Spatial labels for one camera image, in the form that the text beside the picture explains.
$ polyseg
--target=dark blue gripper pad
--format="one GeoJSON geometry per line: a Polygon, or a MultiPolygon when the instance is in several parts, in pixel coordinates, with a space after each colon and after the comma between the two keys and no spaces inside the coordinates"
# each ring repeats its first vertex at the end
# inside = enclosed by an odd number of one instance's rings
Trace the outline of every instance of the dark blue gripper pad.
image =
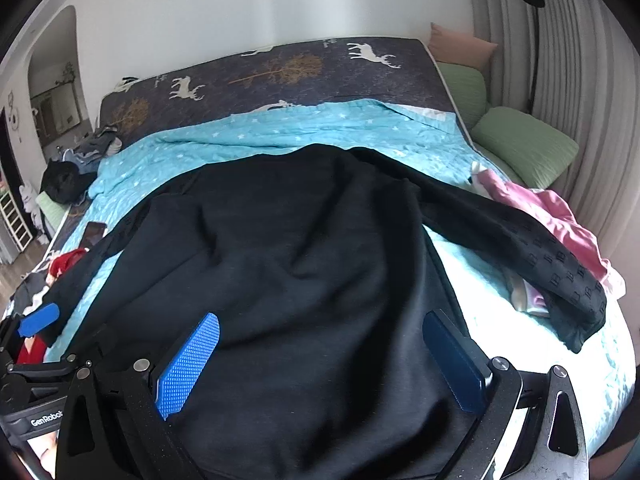
{"type": "Polygon", "coordinates": [[[33,337],[60,317],[60,309],[55,303],[41,306],[23,318],[18,327],[20,337],[33,337]]]}
{"type": "Polygon", "coordinates": [[[179,412],[220,339],[220,325],[207,314],[158,378],[156,407],[166,418],[179,412]]]}
{"type": "Polygon", "coordinates": [[[470,338],[465,338],[441,310],[424,317],[422,336],[460,408],[481,416],[487,405],[487,358],[470,338]]]}

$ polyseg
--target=floor lamp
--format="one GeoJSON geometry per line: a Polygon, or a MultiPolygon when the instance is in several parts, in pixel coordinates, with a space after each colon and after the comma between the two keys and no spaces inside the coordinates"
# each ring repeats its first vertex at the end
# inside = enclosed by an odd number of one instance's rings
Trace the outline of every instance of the floor lamp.
{"type": "Polygon", "coordinates": [[[540,19],[538,10],[545,6],[545,0],[523,0],[526,4],[533,7],[533,34],[535,41],[535,60],[533,64],[533,78],[531,81],[531,91],[529,92],[529,101],[527,102],[527,114],[531,114],[533,110],[533,101],[536,98],[536,86],[538,84],[538,62],[540,61],[540,19]]]}

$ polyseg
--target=bed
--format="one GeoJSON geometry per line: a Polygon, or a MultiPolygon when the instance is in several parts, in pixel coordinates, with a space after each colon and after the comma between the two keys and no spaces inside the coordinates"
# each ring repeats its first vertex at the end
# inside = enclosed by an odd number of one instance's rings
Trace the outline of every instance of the bed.
{"type": "MultiPolygon", "coordinates": [[[[238,54],[124,85],[107,95],[100,124],[117,124],[124,149],[104,160],[89,190],[93,200],[65,241],[78,246],[89,221],[114,226],[140,199],[177,174],[256,153],[288,153],[319,142],[365,146],[456,186],[468,186],[474,161],[507,178],[473,149],[438,69],[417,40],[346,38],[238,54]],[[314,115],[334,128],[313,127],[314,115]]],[[[591,456],[632,395],[636,375],[630,334],[609,299],[606,325],[579,354],[546,320],[516,312],[500,270],[430,232],[473,339],[489,356],[518,369],[565,366],[572,378],[591,456]]],[[[87,289],[46,360],[64,353],[118,256],[87,289]]],[[[506,465],[524,410],[513,417],[506,465]]]]}

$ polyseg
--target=doorway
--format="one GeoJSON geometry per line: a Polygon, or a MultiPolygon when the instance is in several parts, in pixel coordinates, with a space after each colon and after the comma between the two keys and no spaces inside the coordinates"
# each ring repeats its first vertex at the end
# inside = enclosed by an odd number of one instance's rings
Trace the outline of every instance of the doorway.
{"type": "Polygon", "coordinates": [[[20,186],[24,182],[20,176],[18,164],[15,161],[14,149],[11,147],[4,108],[0,112],[0,176],[14,197],[18,213],[27,225],[27,229],[30,231],[32,236],[35,236],[38,231],[31,221],[31,215],[27,214],[24,210],[22,199],[20,198],[20,186]]]}
{"type": "Polygon", "coordinates": [[[76,10],[62,9],[34,44],[28,69],[33,121],[47,161],[92,131],[78,65],[76,10]]]}

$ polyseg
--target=black sweatshirt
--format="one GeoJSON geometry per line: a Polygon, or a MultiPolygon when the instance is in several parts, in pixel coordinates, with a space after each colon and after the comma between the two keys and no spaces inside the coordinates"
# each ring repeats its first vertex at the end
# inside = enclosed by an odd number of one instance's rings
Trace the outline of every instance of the black sweatshirt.
{"type": "Polygon", "coordinates": [[[159,187],[53,285],[60,319],[40,335],[53,342],[123,251],[70,350],[106,324],[118,346],[102,366],[122,369],[216,314],[218,347],[168,419],[208,478],[432,478],[472,417],[422,340],[433,308],[468,335],[423,224],[532,283],[574,352],[603,326],[600,283],[526,213],[316,144],[159,187]]]}

